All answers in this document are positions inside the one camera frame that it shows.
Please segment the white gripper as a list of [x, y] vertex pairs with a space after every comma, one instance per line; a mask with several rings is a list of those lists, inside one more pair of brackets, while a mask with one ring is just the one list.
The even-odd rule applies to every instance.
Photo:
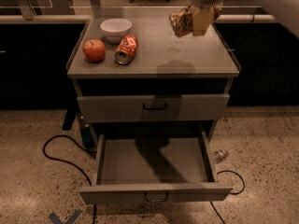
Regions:
[[214, 6], [222, 0], [190, 0], [196, 7], [192, 10], [192, 35], [204, 35], [214, 21]]

